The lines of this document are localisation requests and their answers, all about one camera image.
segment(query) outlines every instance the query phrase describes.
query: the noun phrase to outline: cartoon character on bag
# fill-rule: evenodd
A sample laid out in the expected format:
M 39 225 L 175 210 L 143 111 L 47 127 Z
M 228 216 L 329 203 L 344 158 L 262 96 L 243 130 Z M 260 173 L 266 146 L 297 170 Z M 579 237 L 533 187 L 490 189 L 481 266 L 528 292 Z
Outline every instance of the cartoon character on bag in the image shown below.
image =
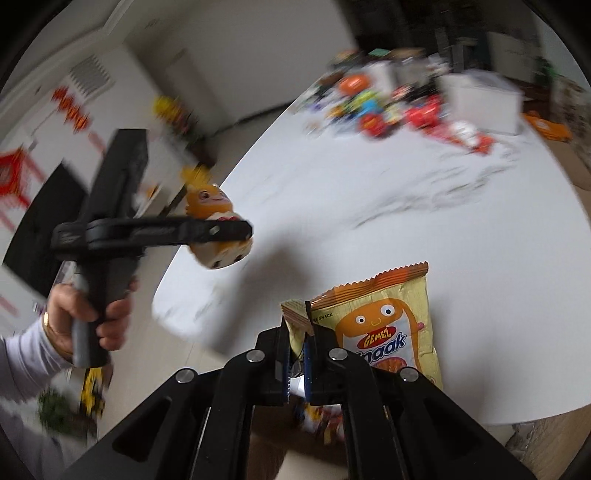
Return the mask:
M 335 333 L 339 345 L 358 353 L 373 367 L 397 372 L 403 367 L 419 368 L 417 333 L 424 327 L 406 303 L 387 298 L 345 315 Z

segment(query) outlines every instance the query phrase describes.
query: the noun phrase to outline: finger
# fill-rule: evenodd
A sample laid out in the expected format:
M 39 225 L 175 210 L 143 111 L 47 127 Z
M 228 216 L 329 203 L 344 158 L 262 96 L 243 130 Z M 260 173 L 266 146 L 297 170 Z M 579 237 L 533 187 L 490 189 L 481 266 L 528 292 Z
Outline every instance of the finger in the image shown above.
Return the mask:
M 125 334 L 129 326 L 129 317 L 123 317 L 119 320 L 109 320 L 96 328 L 96 334 L 99 337 L 121 337 Z
M 109 303 L 106 309 L 106 316 L 108 319 L 121 319 L 127 317 L 131 313 L 132 301 L 130 298 L 116 300 Z
M 105 350 L 119 350 L 125 343 L 125 337 L 105 337 L 99 340 L 99 344 Z
M 83 322 L 94 322 L 99 317 L 96 310 L 85 299 L 84 294 L 71 285 L 61 283 L 53 287 L 50 300 L 55 302 L 59 309 Z

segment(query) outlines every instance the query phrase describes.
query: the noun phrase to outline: orange toy figure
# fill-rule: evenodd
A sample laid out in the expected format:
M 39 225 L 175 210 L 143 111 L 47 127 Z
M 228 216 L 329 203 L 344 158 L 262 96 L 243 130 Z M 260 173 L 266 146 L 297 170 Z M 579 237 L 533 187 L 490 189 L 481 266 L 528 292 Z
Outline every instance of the orange toy figure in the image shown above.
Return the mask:
M 242 220 L 232 211 L 232 202 L 217 185 L 208 184 L 209 176 L 199 171 L 183 171 L 187 186 L 187 215 L 201 220 Z M 252 238 L 243 242 L 191 244 L 195 258 L 207 268 L 227 267 L 249 254 Z

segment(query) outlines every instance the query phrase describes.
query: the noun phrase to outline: white tabletop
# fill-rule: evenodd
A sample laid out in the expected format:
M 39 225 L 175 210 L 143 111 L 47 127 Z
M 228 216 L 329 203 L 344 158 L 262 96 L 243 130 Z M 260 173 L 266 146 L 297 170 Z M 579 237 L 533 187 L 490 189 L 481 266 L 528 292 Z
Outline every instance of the white tabletop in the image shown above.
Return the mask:
M 591 403 L 591 230 L 537 135 L 466 154 L 408 127 L 385 140 L 304 133 L 284 113 L 223 184 L 254 226 L 209 271 L 181 247 L 154 297 L 167 328 L 236 355 L 279 303 L 428 261 L 445 392 L 483 424 Z

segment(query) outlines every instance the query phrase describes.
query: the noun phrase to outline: orange toy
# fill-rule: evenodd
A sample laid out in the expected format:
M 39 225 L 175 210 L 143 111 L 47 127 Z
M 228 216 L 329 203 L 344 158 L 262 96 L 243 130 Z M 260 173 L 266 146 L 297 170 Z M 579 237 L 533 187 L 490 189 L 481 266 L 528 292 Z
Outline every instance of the orange toy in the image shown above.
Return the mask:
M 181 174 L 187 187 L 187 215 L 201 220 L 242 220 L 233 212 L 227 195 L 217 185 L 207 183 L 209 173 L 200 168 L 184 169 Z M 189 245 L 195 258 L 213 270 L 243 259 L 252 248 L 252 238 L 243 242 L 208 242 Z
M 540 114 L 536 111 L 527 112 L 523 115 L 532 127 L 534 127 L 540 135 L 548 140 L 557 140 L 559 142 L 566 142 L 573 138 L 568 127 L 562 124 L 555 124 L 540 118 Z
M 370 85 L 371 81 L 367 75 L 349 75 L 339 82 L 339 90 L 352 97 L 368 89 Z

